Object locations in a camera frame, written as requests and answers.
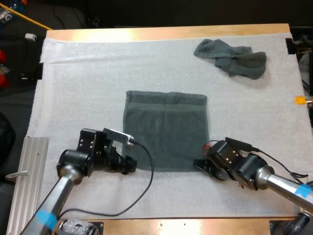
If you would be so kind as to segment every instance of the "metal plate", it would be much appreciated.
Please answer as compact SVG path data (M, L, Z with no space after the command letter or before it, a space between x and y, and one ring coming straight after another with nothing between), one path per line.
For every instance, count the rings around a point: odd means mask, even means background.
M39 205L48 143L48 138L24 138L19 172L27 170L27 175L17 177L7 235L20 234Z

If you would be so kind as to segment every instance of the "crumpled gray cloth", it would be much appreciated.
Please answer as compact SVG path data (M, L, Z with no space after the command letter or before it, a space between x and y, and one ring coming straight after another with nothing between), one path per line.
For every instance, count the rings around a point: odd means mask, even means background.
M266 69L265 52L252 53L251 47L231 47L220 39L204 39L195 49L194 55L205 59L215 58L215 66L229 76L258 79Z
M178 92L127 91L123 131L147 147L155 171L197 171L208 140L207 97ZM147 153L138 145L124 145L123 155L137 160L139 169L150 170Z

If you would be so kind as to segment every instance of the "orange object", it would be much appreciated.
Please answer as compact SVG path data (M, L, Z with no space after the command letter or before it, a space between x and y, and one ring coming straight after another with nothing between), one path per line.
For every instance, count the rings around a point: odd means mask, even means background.
M294 102L295 102L295 104L306 104L307 100L306 100L305 96L296 96L294 98Z

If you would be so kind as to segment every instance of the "metal arm segment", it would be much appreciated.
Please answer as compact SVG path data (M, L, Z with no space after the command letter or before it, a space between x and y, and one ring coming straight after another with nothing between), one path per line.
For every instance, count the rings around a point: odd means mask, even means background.
M32 219L22 231L22 235L46 235L51 233L49 224L53 224L61 213L69 193L74 185L81 183L83 176L74 167L66 165L61 169L61 178L40 205Z
M269 188L310 213L313 213L313 190L304 188L304 191L299 191L299 184L275 175L273 168L268 165L258 170L256 185L259 189Z

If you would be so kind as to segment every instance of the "black mount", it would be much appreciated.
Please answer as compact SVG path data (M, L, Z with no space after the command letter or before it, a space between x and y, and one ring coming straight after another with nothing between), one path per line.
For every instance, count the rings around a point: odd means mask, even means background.
M235 180L242 186L257 190L255 177L258 170L267 162L260 156L249 153L243 157L243 151L256 150L250 144L225 138L208 149L206 160L194 160L194 165L217 180Z
M84 176L90 176L94 169L127 174L135 172L137 161L130 156L123 158L113 147L113 142L127 143L128 137L109 129L96 131L82 129L76 150L65 150L57 164L58 174L62 167L71 165Z

